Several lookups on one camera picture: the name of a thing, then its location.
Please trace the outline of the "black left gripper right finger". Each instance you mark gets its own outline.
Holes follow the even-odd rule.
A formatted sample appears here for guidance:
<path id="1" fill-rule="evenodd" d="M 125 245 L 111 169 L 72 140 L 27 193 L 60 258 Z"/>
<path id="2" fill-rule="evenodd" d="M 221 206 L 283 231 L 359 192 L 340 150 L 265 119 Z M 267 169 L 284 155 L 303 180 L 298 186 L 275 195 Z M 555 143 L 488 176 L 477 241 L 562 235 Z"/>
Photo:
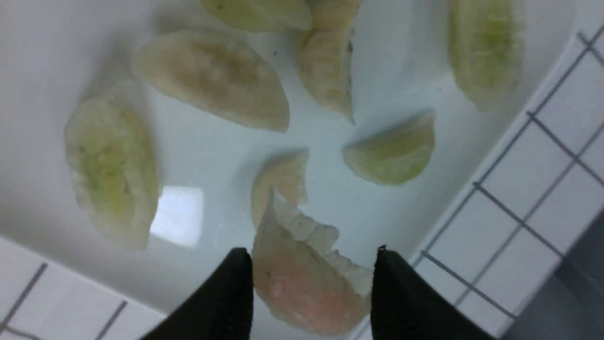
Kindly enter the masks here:
<path id="1" fill-rule="evenodd" d="M 374 340 L 492 340 L 396 251 L 377 250 L 370 312 Z"/>

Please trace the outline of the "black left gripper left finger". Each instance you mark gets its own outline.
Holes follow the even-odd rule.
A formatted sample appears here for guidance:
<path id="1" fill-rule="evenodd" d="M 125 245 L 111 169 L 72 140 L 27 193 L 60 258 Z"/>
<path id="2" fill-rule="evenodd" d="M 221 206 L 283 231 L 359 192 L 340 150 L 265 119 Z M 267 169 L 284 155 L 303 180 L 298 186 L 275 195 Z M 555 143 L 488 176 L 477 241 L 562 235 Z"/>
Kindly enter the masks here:
<path id="1" fill-rule="evenodd" d="M 254 315 L 252 261 L 232 249 L 208 279 L 143 340 L 249 340 Z"/>

